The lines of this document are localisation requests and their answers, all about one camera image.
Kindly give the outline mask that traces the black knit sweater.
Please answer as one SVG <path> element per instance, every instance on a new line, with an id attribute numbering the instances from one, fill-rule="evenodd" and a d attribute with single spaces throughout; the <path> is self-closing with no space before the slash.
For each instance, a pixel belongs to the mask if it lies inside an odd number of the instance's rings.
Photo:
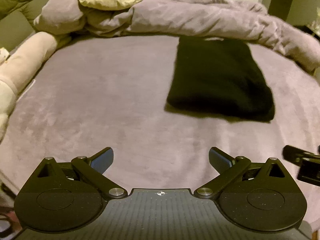
<path id="1" fill-rule="evenodd" d="M 235 39 L 181 36 L 167 103 L 179 110 L 268 122 L 272 90 L 249 46 Z"/>

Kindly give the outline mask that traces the purple fleece bed sheet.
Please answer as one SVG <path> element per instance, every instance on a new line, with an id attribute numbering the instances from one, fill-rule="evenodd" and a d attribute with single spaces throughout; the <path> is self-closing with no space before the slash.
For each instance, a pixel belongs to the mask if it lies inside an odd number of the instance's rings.
<path id="1" fill-rule="evenodd" d="M 319 146 L 319 85 L 293 61 L 257 44 L 252 56 L 272 89 L 271 122 L 177 112 L 166 106 L 175 68 L 173 36 L 82 37 L 58 50 L 19 98 L 1 143 L 1 178 L 17 193 L 41 160 L 91 156 L 105 147 L 105 176 L 132 188 L 200 187 L 217 172 L 218 147 L 254 162 L 285 145 Z"/>

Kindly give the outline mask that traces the pink white plush toy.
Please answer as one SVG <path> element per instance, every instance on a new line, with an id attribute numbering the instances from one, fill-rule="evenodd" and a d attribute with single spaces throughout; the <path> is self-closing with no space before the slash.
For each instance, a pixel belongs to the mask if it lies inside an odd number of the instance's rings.
<path id="1" fill-rule="evenodd" d="M 1 64 L 1 138 L 5 135 L 9 116 L 20 94 L 42 64 L 70 41 L 69 35 L 38 32 L 23 42 L 9 59 Z"/>

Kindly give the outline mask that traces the purple crumpled duvet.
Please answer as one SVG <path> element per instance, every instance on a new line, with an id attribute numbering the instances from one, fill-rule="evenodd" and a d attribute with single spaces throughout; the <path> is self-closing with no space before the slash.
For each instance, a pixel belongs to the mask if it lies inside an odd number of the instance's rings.
<path id="1" fill-rule="evenodd" d="M 319 70 L 318 40 L 249 1 L 142 0 L 128 9 L 101 11 L 79 0 L 49 0 L 34 25 L 53 35 L 88 31 L 101 37 L 164 33 L 236 38 L 270 48 L 309 73 Z"/>

